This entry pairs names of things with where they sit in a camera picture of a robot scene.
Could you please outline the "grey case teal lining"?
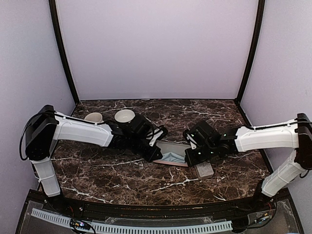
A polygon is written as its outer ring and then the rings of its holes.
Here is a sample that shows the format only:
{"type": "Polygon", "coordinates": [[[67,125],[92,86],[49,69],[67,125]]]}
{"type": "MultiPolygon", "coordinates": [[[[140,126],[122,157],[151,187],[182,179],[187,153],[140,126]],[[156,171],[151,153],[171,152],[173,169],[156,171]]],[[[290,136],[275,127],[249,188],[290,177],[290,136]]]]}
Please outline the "grey case teal lining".
{"type": "Polygon", "coordinates": [[[195,166],[197,176],[200,179],[212,178],[214,170],[209,162],[203,162],[195,166]]]}

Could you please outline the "pink glasses case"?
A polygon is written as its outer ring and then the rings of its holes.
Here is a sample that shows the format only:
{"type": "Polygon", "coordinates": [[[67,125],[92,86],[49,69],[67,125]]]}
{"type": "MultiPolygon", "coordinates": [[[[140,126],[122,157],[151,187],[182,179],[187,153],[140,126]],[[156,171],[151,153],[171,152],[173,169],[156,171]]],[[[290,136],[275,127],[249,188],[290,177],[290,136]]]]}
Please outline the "pink glasses case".
{"type": "Polygon", "coordinates": [[[185,150],[189,149],[190,145],[158,141],[156,146],[160,148],[162,158],[153,160],[154,163],[188,167],[188,164],[185,161],[185,150]]]}

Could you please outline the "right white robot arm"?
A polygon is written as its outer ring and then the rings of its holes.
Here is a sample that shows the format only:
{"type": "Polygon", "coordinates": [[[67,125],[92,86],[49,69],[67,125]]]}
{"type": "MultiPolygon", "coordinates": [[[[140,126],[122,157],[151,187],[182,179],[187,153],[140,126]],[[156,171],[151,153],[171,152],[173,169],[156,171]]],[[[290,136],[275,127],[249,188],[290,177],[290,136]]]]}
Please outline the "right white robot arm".
{"type": "Polygon", "coordinates": [[[254,212],[260,211],[269,197],[275,196],[301,173],[312,169],[312,123],[304,113],[278,124],[227,128],[223,133],[200,121],[185,130],[183,136],[191,145],[185,151],[185,161],[190,167],[215,156],[268,148],[292,149],[286,161],[259,183],[258,191],[249,200],[249,208],[254,212]]]}

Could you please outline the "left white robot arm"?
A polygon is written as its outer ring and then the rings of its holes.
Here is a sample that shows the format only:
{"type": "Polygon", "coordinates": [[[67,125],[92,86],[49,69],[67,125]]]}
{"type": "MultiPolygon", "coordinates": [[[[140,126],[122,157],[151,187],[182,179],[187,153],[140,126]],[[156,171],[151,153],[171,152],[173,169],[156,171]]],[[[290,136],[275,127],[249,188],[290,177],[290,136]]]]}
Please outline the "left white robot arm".
{"type": "Polygon", "coordinates": [[[50,197],[50,205],[63,213],[69,208],[69,202],[61,196],[51,162],[51,154],[59,140],[130,150],[152,162],[162,158],[156,142],[167,134],[163,125],[155,127],[143,115],[129,109],[118,111],[114,120],[97,123],[69,117],[55,111],[52,105],[45,105],[27,121],[19,141],[19,156],[23,161],[31,161],[45,195],[50,197]]]}

